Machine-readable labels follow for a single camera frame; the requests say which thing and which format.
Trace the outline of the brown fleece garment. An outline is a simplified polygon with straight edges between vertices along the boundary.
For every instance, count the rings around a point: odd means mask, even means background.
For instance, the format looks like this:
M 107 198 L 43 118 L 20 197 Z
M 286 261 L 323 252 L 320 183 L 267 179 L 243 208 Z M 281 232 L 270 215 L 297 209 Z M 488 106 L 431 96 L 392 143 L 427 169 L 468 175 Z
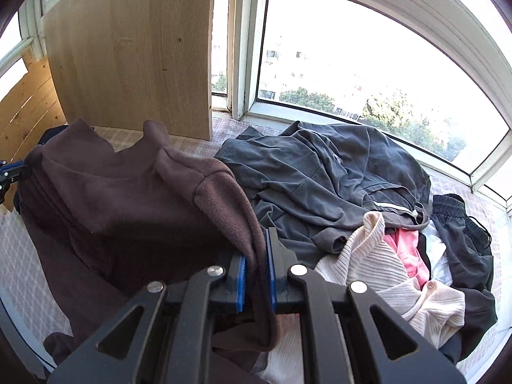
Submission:
M 156 121 L 144 123 L 132 147 L 116 151 L 78 120 L 34 147 L 24 164 L 20 213 L 71 326 L 70 335 L 44 339 L 56 363 L 147 284 L 187 280 L 220 254 L 240 252 L 249 310 L 222 317 L 210 380 L 256 381 L 258 355 L 281 332 L 268 297 L 263 232 L 224 163 L 176 150 Z

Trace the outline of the black elastic-waist shorts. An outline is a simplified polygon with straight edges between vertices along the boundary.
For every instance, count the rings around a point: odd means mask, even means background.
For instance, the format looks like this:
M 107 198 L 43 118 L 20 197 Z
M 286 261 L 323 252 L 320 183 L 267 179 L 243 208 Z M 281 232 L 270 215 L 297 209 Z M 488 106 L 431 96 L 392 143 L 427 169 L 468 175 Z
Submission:
M 464 325 L 439 351 L 453 363 L 467 358 L 497 322 L 492 237 L 468 216 L 465 202 L 455 193 L 435 195 L 431 222 L 446 245 L 451 287 L 465 298 Z

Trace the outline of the light wooden cabinet panel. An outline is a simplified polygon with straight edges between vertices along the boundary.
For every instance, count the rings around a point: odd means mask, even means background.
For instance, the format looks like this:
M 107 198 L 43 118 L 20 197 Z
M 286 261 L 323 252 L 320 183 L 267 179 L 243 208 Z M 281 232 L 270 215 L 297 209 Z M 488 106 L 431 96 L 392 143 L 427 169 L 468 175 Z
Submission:
M 44 15 L 67 121 L 207 140 L 213 0 L 59 0 Z

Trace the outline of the white garment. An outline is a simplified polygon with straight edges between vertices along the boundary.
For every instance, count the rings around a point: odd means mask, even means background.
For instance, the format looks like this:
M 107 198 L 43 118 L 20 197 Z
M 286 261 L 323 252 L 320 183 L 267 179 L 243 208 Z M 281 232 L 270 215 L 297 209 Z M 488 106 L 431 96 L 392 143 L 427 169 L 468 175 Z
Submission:
M 439 283 L 451 286 L 453 283 L 447 256 L 446 244 L 441 240 L 435 224 L 430 221 L 422 231 L 426 239 L 426 255 L 430 262 L 430 276 Z

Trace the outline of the dark grey t-shirt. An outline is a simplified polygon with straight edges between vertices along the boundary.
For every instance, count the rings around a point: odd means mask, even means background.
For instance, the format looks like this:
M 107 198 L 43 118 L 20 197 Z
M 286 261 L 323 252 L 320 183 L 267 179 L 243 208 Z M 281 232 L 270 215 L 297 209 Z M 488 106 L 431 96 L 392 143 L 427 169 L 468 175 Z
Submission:
M 387 229 L 429 223 L 429 175 L 374 127 L 296 121 L 279 135 L 248 127 L 215 155 L 234 174 L 260 225 L 314 268 L 338 254 L 367 212 Z

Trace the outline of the pink plaid blanket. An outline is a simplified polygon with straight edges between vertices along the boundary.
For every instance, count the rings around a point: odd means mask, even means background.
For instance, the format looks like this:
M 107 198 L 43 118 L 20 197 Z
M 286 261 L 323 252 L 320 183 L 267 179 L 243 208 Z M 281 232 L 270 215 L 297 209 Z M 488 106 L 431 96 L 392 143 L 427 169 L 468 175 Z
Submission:
M 186 154 L 212 157 L 221 144 L 242 133 L 248 126 L 266 135 L 275 135 L 285 129 L 279 123 L 266 127 L 262 121 L 236 121 L 219 115 L 213 119 L 213 136 L 210 141 L 173 136 L 171 142 Z M 494 281 L 492 293 L 496 298 L 497 323 L 484 335 L 478 347 L 458 368 L 468 380 L 473 380 L 480 368 L 485 368 L 503 349 L 511 334 L 511 219 L 495 201 L 480 193 L 472 193 L 458 180 L 428 168 L 432 194 L 455 193 L 466 204 L 468 215 L 477 219 L 492 237 L 494 256 Z M 21 216 L 15 212 L 1 214 L 1 296 L 7 302 L 10 314 L 22 329 L 28 343 L 37 352 L 44 352 L 43 340 L 52 332 L 68 333 L 68 319 L 51 296 L 40 265 L 36 249 L 29 238 Z

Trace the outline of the pink garment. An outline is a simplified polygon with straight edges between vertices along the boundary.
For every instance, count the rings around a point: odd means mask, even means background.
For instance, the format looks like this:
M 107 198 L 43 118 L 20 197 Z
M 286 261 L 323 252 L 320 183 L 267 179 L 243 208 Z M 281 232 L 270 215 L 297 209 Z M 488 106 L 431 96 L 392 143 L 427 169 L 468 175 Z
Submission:
M 391 233 L 386 233 L 384 242 L 390 246 L 393 252 L 396 252 L 406 269 L 408 277 L 416 279 L 419 287 L 423 288 L 429 281 L 430 272 L 418 249 L 418 231 L 397 229 Z

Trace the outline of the white window frame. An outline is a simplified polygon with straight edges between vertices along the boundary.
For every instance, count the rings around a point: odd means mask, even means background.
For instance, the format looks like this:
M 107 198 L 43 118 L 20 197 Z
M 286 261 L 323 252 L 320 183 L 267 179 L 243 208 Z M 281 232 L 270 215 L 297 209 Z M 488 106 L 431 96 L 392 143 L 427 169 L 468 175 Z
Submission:
M 48 59 L 44 15 L 22 0 L 1 24 L 1 100 Z M 511 26 L 489 0 L 213 0 L 211 122 L 369 121 L 423 165 L 511 206 Z

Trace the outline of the cream ribbed knit sweater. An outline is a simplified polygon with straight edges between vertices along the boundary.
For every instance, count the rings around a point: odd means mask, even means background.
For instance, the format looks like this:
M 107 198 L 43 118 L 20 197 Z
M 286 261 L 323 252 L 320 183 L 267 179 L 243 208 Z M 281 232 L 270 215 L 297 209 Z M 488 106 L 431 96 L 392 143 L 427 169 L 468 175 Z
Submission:
M 384 241 L 384 228 L 381 213 L 367 212 L 363 225 L 351 234 L 340 254 L 320 259 L 315 270 L 330 283 L 365 283 L 439 349 L 464 325 L 464 294 L 435 280 L 421 286 L 410 277 L 398 254 Z M 297 315 L 285 316 L 285 335 L 275 349 L 258 358 L 252 374 L 267 383 L 304 381 Z

